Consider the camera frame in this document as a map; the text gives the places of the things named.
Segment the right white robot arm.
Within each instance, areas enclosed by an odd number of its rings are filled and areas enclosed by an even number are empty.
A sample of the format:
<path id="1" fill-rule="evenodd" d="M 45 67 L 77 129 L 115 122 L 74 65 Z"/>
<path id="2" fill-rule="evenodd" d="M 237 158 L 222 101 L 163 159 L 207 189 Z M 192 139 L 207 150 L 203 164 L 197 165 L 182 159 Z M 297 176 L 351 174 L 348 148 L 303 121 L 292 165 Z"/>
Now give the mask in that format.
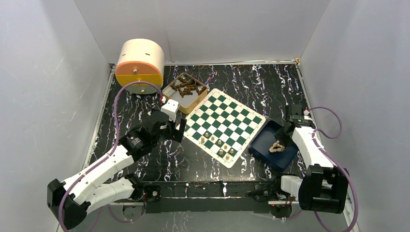
<path id="1" fill-rule="evenodd" d="M 303 210 L 336 213 L 344 210 L 347 189 L 347 171 L 328 158 L 323 145 L 317 140 L 319 129 L 301 105 L 285 106 L 285 123 L 275 133 L 276 141 L 270 153 L 284 152 L 296 145 L 302 155 L 307 172 L 303 178 L 282 175 L 272 187 L 278 200 L 294 197 Z"/>

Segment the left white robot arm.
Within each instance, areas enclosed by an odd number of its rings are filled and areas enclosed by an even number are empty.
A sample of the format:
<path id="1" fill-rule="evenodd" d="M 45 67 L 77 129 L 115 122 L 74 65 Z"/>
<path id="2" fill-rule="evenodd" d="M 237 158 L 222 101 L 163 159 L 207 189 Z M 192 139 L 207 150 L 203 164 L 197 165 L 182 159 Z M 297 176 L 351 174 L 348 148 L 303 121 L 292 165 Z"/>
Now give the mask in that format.
<path id="1" fill-rule="evenodd" d="M 177 125 L 167 113 L 153 110 L 96 162 L 63 181 L 52 180 L 47 185 L 47 206 L 61 228 L 66 232 L 75 228 L 89 213 L 114 201 L 141 200 L 145 187 L 138 177 L 129 174 L 111 184 L 106 184 L 106 180 L 151 153 L 163 140 L 180 143 L 186 123 L 186 119 L 181 119 Z"/>

